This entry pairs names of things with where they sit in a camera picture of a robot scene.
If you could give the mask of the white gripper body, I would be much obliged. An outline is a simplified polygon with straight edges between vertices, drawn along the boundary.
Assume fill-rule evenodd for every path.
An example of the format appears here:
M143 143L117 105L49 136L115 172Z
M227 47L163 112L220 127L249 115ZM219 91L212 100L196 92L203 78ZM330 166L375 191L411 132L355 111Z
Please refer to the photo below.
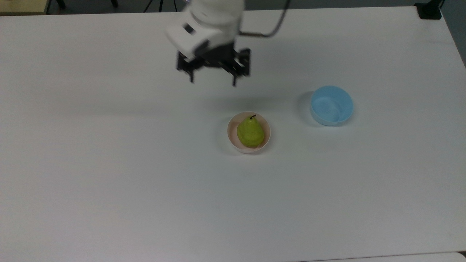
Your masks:
M241 10L184 10L165 33L187 61L201 57L205 67L222 68L234 49L240 23Z

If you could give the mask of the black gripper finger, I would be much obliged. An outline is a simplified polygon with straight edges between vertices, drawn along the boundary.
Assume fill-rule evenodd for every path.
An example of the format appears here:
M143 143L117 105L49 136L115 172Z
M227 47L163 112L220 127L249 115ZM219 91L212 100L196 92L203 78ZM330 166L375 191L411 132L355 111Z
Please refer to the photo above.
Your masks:
M232 85L236 87L237 79L250 76L251 50L249 48L240 51L232 49L222 61L222 68L232 75Z
M194 83L194 73L204 66L204 59L201 57L187 61L187 57L180 51L177 52L177 70L188 74L190 83Z

